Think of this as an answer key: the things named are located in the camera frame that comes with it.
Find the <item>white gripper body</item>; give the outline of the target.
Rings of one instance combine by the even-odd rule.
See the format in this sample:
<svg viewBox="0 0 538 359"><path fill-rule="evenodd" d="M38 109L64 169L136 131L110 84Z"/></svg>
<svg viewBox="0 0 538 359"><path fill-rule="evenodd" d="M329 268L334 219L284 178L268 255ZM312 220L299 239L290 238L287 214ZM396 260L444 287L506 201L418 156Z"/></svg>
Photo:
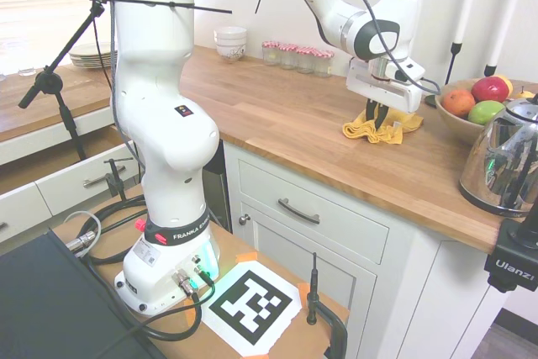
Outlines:
<svg viewBox="0 0 538 359"><path fill-rule="evenodd" d="M367 63L352 58L345 81L348 90L382 105L410 114L418 110L422 91L413 84L381 81L368 71Z"/></svg>

